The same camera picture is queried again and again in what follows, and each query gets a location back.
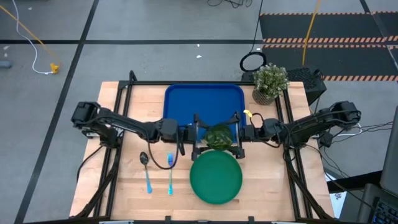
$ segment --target spoon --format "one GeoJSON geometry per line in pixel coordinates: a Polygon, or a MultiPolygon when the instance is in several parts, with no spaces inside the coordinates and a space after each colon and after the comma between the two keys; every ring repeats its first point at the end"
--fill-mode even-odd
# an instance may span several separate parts
{"type": "Polygon", "coordinates": [[[148,191],[148,194],[151,194],[152,193],[152,187],[150,186],[148,168],[147,168],[147,164],[149,162],[148,155],[145,152],[141,152],[139,154],[139,160],[141,161],[142,165],[145,166],[145,175],[146,175],[146,179],[147,179],[147,191],[148,191]]]}

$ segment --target yellow cable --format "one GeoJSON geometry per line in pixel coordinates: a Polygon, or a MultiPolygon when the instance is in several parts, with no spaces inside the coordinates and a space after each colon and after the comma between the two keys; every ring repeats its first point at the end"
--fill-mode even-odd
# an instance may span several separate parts
{"type": "Polygon", "coordinates": [[[47,48],[47,46],[45,44],[43,44],[43,42],[37,38],[24,24],[22,24],[20,21],[17,20],[17,18],[11,14],[11,12],[9,12],[6,8],[4,8],[3,6],[0,6],[0,9],[2,9],[4,12],[6,12],[9,16],[11,16],[15,21],[17,21],[19,23],[19,25],[21,25],[22,28],[24,28],[26,30],[26,32],[29,33],[29,35],[31,35],[35,40],[37,40],[44,48],[44,50],[49,53],[50,56],[52,56],[53,58],[57,59],[58,61],[58,67],[61,66],[61,60],[60,58],[53,53],[50,49],[47,48]]]}
{"type": "Polygon", "coordinates": [[[318,12],[320,3],[321,3],[321,0],[318,0],[318,2],[317,2],[317,7],[315,8],[315,12],[314,12],[313,15],[312,15],[310,27],[308,28],[307,37],[306,37],[305,40],[304,40],[304,51],[303,51],[303,61],[302,61],[302,65],[304,65],[304,63],[305,63],[305,52],[307,51],[307,42],[308,42],[308,38],[310,37],[310,33],[311,33],[311,29],[312,29],[312,24],[313,24],[313,21],[315,20],[315,15],[316,15],[317,12],[318,12]]]}

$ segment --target wooden tabletop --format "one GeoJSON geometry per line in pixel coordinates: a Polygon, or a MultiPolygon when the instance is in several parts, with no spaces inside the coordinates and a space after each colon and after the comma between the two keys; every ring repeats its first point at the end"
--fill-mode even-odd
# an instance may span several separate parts
{"type": "MultiPolygon", "coordinates": [[[[117,82],[102,83],[98,97],[98,103],[102,107],[109,109],[114,107],[117,86],[117,82]]],[[[164,93],[167,87],[133,86],[128,116],[139,121],[157,121],[162,118],[164,93]]],[[[275,103],[269,106],[258,105],[251,96],[253,86],[241,86],[241,88],[244,92],[246,109],[252,113],[260,113],[264,118],[277,118],[275,103]]],[[[289,96],[294,119],[310,114],[301,82],[290,83],[289,96]]],[[[125,93],[119,113],[123,110],[124,97],[125,93]]],[[[281,102],[284,119],[287,121],[283,98],[281,102]]],[[[258,117],[253,118],[253,121],[257,127],[261,126],[261,120],[258,117]]],[[[317,148],[314,140],[310,140],[308,144],[317,148]]],[[[89,139],[85,157],[98,146],[98,138],[89,139]]],[[[248,220],[248,216],[254,216],[256,221],[294,220],[282,148],[275,149],[259,142],[245,142],[243,148],[245,148],[246,157],[238,160],[244,178],[240,192],[234,200],[224,205],[211,205],[201,201],[190,186],[189,173],[193,162],[190,159],[192,147],[189,145],[185,146],[186,155],[178,157],[177,165],[172,171],[174,194],[169,196],[167,193],[169,172],[160,170],[151,161],[148,164],[148,170],[153,193],[148,194],[144,166],[139,161],[140,152],[148,151],[147,143],[133,133],[126,133],[111,218],[115,220],[164,220],[165,216],[170,215],[172,220],[243,221],[248,220]]],[[[168,166],[167,153],[175,152],[175,145],[158,142],[152,144],[151,149],[155,160],[162,166],[168,166]]],[[[70,215],[76,215],[98,188],[104,152],[105,150],[99,152],[82,168],[70,215]]],[[[333,216],[319,153],[309,147],[302,149],[301,153],[309,191],[325,211],[333,216]]],[[[305,217],[302,194],[299,189],[297,192],[301,216],[305,217]]],[[[104,193],[101,214],[105,213],[107,198],[108,191],[104,193]]]]}

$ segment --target green plate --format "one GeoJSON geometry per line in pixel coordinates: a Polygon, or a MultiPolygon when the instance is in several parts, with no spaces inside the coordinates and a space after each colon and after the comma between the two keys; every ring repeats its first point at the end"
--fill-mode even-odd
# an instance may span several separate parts
{"type": "Polygon", "coordinates": [[[242,170],[236,159],[222,151],[200,155],[190,172],[194,193],[212,204],[223,204],[234,199],[243,181],[242,170]]]}

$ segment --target black metal frame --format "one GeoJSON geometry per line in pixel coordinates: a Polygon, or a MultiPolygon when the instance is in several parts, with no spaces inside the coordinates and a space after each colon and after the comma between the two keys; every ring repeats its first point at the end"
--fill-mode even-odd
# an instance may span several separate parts
{"type": "MultiPolygon", "coordinates": [[[[185,83],[185,84],[192,84],[192,83],[229,83],[229,84],[235,84],[235,85],[253,85],[253,82],[226,82],[226,81],[210,81],[210,82],[198,82],[198,81],[137,81],[137,78],[135,76],[135,74],[130,71],[130,80],[128,81],[119,81],[119,85],[118,85],[118,92],[116,94],[116,100],[115,100],[115,105],[114,105],[114,111],[118,112],[119,111],[119,107],[120,107],[120,103],[121,103],[121,95],[122,92],[125,88],[127,88],[127,93],[126,93],[126,98],[124,100],[124,108],[123,108],[123,115],[127,116],[128,110],[129,110],[129,104],[130,104],[130,99],[131,99],[131,91],[132,91],[132,86],[133,85],[173,85],[173,84],[177,84],[177,83],[185,83]]],[[[292,109],[290,106],[290,99],[289,99],[289,94],[287,91],[284,92],[284,101],[285,101],[285,105],[286,105],[286,110],[287,110],[287,117],[289,122],[293,121],[293,114],[292,114],[292,109]]],[[[276,103],[276,110],[277,110],[277,115],[278,115],[278,119],[280,121],[284,121],[284,116],[283,116],[283,112],[282,112],[282,106],[280,103],[280,98],[277,97],[275,99],[275,103],[276,103]]],[[[122,137],[122,141],[120,143],[120,146],[116,148],[116,154],[115,154],[115,161],[119,163],[120,160],[120,155],[121,155],[121,150],[122,150],[122,143],[123,143],[123,135],[121,135],[122,137]]],[[[103,168],[101,171],[101,179],[100,179],[100,184],[104,183],[105,177],[108,174],[108,167],[109,167],[109,163],[110,163],[110,158],[111,158],[111,151],[112,149],[106,149],[106,153],[105,153],[105,157],[104,157],[104,164],[103,164],[103,168]]],[[[287,160],[291,160],[290,154],[289,154],[289,150],[284,150],[285,153],[285,158],[287,160]]],[[[303,183],[305,183],[305,176],[304,176],[304,172],[303,172],[303,165],[302,165],[302,160],[301,160],[301,155],[300,155],[300,151],[296,150],[294,151],[295,153],[295,159],[296,159],[296,163],[297,163],[297,170],[298,170],[298,174],[300,176],[300,180],[303,181],[303,183]]],[[[291,162],[286,162],[286,168],[287,169],[293,169],[292,163],[291,162]]],[[[105,220],[110,220],[111,214],[112,214],[112,208],[113,208],[113,200],[114,200],[114,194],[115,194],[115,190],[116,190],[116,182],[117,182],[117,174],[118,174],[118,169],[119,167],[117,167],[116,169],[116,175],[114,176],[113,180],[110,183],[110,188],[109,188],[109,194],[108,194],[108,201],[106,203],[106,214],[105,216],[100,217],[100,210],[101,210],[101,201],[102,201],[102,197],[103,194],[101,195],[101,198],[98,200],[97,204],[95,205],[95,209],[94,209],[94,213],[93,213],[93,217],[91,218],[81,218],[81,217],[72,217],[69,220],[56,220],[56,221],[48,221],[48,222],[40,222],[40,223],[95,223],[98,222],[98,219],[100,219],[101,221],[105,221],[105,220]]],[[[292,195],[292,206],[293,206],[293,210],[294,210],[294,217],[295,217],[295,221],[296,222],[305,222],[305,223],[331,223],[333,221],[331,220],[314,220],[312,219],[312,211],[311,211],[311,207],[309,205],[309,203],[307,202],[307,200],[304,198],[304,204],[305,204],[305,212],[307,217],[306,218],[302,218],[300,215],[300,209],[299,209],[299,199],[297,197],[297,190],[295,187],[295,183],[292,180],[292,178],[289,176],[289,187],[290,187],[290,193],[292,195]]],[[[254,217],[248,217],[248,221],[245,222],[226,222],[226,221],[171,221],[171,217],[170,216],[166,216],[165,220],[159,220],[159,221],[149,221],[149,220],[134,220],[134,223],[271,223],[271,222],[255,222],[254,221],[254,217]]]]}
{"type": "MultiPolygon", "coordinates": [[[[173,84],[179,84],[179,83],[184,83],[184,84],[229,83],[229,84],[235,84],[235,85],[253,85],[253,82],[226,82],[226,81],[203,81],[203,82],[201,82],[201,81],[137,81],[137,78],[135,77],[134,73],[131,71],[129,81],[119,81],[114,111],[119,110],[119,106],[120,106],[120,102],[121,102],[121,95],[122,95],[123,90],[126,87],[127,87],[127,94],[126,94],[126,99],[124,101],[124,109],[123,109],[124,116],[127,116],[127,112],[129,109],[129,103],[130,103],[130,97],[131,97],[131,90],[132,90],[133,85],[173,85],[173,84]]],[[[284,101],[285,101],[285,105],[286,105],[288,120],[289,120],[289,122],[292,122],[293,114],[292,114],[292,109],[290,106],[289,94],[287,91],[284,92],[284,101]]],[[[275,103],[276,103],[276,108],[277,108],[278,119],[280,121],[283,121],[284,117],[283,117],[283,113],[282,113],[282,106],[280,103],[280,99],[276,98],[275,103]]],[[[122,148],[122,145],[120,145],[120,147],[118,147],[116,149],[117,154],[121,153],[121,148],[122,148]]],[[[289,153],[286,153],[285,156],[286,156],[287,160],[291,159],[289,153]]],[[[295,156],[296,156],[298,174],[299,174],[301,180],[303,181],[303,183],[305,183],[305,176],[304,176],[303,165],[302,165],[302,160],[301,160],[301,155],[300,155],[299,150],[295,151],[295,156]]],[[[104,178],[106,177],[110,157],[111,157],[111,149],[106,149],[103,169],[101,171],[100,184],[103,183],[104,178]]],[[[108,201],[106,204],[106,213],[105,213],[105,215],[107,217],[110,217],[112,214],[113,198],[114,198],[115,188],[116,188],[116,180],[117,180],[117,173],[114,177],[114,180],[111,182],[111,187],[109,190],[108,201]]],[[[293,206],[293,210],[294,210],[294,217],[296,220],[298,220],[299,218],[301,218],[300,209],[299,209],[299,200],[297,197],[297,191],[295,188],[294,181],[290,177],[289,177],[289,187],[290,187],[290,193],[292,194],[292,206],[293,206]]],[[[306,199],[304,199],[304,204],[305,204],[305,212],[306,212],[307,218],[312,218],[312,210],[311,210],[311,207],[306,199]]],[[[101,200],[96,204],[94,217],[97,217],[100,214],[100,210],[101,210],[101,200]]]]}

